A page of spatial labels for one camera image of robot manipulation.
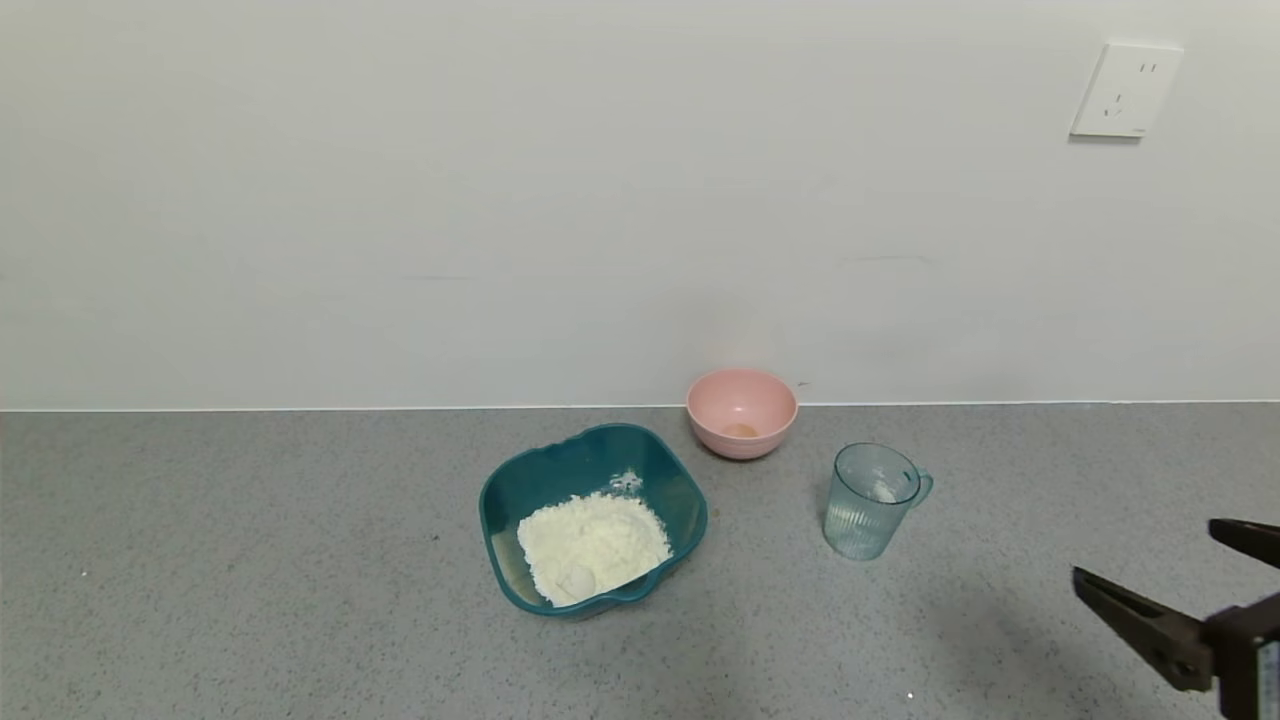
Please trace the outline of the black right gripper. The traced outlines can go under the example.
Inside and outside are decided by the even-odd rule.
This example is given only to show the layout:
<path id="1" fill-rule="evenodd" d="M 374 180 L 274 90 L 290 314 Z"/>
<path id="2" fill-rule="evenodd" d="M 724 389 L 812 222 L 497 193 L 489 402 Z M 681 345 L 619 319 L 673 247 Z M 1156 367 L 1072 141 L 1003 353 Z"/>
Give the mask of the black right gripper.
<path id="1" fill-rule="evenodd" d="M 1238 553 L 1280 568 L 1276 525 L 1215 518 L 1208 533 Z M 1071 570 L 1071 587 L 1170 687 L 1207 692 L 1215 674 L 1225 719 L 1279 717 L 1279 594 L 1216 612 L 1203 629 L 1201 620 L 1083 568 Z"/>

